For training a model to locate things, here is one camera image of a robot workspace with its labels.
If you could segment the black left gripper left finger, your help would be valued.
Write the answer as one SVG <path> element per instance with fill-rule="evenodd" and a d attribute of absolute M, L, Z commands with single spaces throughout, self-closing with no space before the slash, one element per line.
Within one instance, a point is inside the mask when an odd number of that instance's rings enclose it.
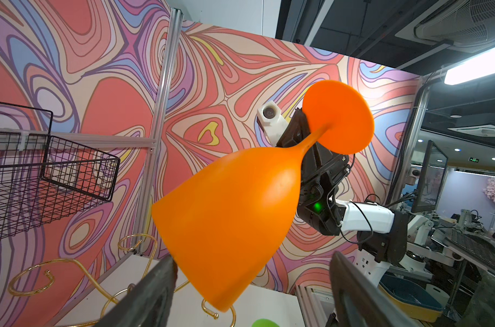
<path fill-rule="evenodd" d="M 171 256 L 159 261 L 97 326 L 166 326 L 176 287 L 178 267 Z"/>

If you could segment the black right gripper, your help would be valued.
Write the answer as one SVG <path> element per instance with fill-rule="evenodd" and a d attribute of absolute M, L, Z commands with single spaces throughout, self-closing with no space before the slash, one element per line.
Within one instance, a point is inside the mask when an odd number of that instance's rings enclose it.
<path fill-rule="evenodd" d="M 296 109 L 276 146 L 294 147 L 311 134 L 307 117 Z M 301 189 L 299 204 L 333 204 L 338 185 L 347 176 L 349 156 L 329 151 L 315 143 L 304 155 L 301 163 Z"/>

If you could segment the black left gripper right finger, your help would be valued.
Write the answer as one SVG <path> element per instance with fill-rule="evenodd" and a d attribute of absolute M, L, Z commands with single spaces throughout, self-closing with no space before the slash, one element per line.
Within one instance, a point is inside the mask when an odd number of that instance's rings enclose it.
<path fill-rule="evenodd" d="M 329 265 L 338 326 L 415 326 L 376 286 L 340 252 Z"/>

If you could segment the green wine glass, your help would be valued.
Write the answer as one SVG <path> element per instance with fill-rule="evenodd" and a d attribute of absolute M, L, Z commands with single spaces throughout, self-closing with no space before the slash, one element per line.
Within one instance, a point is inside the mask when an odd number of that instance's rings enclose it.
<path fill-rule="evenodd" d="M 272 320 L 261 318 L 253 322 L 252 327 L 280 327 Z"/>

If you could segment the orange front wine glass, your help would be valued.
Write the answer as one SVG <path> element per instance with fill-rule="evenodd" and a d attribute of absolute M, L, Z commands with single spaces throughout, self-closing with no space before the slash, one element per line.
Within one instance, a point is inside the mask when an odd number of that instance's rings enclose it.
<path fill-rule="evenodd" d="M 364 150 L 374 118 L 363 96 L 324 80 L 303 98 L 310 135 L 288 148 L 255 147 L 217 159 L 152 206 L 162 242 L 198 293 L 226 312 L 277 252 L 295 216 L 301 163 L 316 143 Z"/>

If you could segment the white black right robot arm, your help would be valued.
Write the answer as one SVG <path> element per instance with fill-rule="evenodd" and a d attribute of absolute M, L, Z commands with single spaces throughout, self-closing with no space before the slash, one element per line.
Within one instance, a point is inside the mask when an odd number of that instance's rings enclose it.
<path fill-rule="evenodd" d="M 338 186 L 351 172 L 347 155 L 316 143 L 301 164 L 301 189 L 297 214 L 324 236 L 349 239 L 376 262 L 398 264 L 407 251 L 408 215 L 376 202 L 354 202 L 336 197 Z"/>

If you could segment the computer monitor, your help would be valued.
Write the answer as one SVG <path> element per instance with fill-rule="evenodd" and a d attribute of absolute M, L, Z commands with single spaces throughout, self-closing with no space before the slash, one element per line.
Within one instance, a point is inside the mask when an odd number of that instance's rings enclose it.
<path fill-rule="evenodd" d="M 429 140 L 416 188 L 412 213 L 433 211 L 437 207 L 447 168 L 448 157 L 433 140 Z"/>

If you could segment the black keyboard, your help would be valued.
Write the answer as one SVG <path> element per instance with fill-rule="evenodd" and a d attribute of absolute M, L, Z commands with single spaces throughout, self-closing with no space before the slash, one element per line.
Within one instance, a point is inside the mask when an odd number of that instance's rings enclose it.
<path fill-rule="evenodd" d="M 445 232 L 444 244 L 452 252 L 495 275 L 495 247 L 487 241 L 451 229 Z"/>

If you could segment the ceiling strip light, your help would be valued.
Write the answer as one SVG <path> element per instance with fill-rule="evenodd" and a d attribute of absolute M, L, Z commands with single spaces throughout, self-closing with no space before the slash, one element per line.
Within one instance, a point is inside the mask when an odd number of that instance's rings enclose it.
<path fill-rule="evenodd" d="M 457 85 L 493 74 L 495 74 L 495 48 L 471 57 L 454 68 L 448 69 L 444 83 Z"/>

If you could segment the ceiling air conditioner vent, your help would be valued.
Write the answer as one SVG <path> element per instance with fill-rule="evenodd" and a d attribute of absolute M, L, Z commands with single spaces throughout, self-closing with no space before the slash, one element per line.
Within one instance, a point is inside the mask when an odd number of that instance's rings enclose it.
<path fill-rule="evenodd" d="M 447 43 L 463 53 L 483 51 L 495 46 L 495 1 L 438 1 L 396 37 L 428 46 Z"/>

